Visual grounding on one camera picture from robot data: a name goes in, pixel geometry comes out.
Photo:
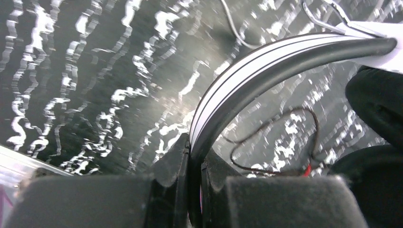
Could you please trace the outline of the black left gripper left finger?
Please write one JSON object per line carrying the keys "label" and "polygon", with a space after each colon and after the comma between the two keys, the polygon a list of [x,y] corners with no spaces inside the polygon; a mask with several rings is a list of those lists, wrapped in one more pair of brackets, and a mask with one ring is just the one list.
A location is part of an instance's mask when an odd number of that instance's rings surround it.
{"label": "black left gripper left finger", "polygon": [[9,228],[184,228],[190,142],[136,175],[45,175],[16,188]]}

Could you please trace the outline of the black and white headphones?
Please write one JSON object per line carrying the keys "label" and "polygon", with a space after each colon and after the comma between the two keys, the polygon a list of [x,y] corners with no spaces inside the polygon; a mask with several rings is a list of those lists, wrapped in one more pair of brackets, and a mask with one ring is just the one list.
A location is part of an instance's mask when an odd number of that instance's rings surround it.
{"label": "black and white headphones", "polygon": [[217,74],[189,131],[193,227],[204,228],[211,151],[246,178],[339,176],[353,186],[402,161],[400,41],[368,26],[277,39]]}

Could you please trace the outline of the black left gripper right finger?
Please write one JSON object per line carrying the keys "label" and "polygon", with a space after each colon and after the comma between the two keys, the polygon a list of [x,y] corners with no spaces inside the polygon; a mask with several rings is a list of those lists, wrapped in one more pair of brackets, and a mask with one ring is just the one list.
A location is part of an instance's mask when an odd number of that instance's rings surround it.
{"label": "black left gripper right finger", "polygon": [[246,178],[214,151],[201,165],[205,228],[365,228],[339,176]]}

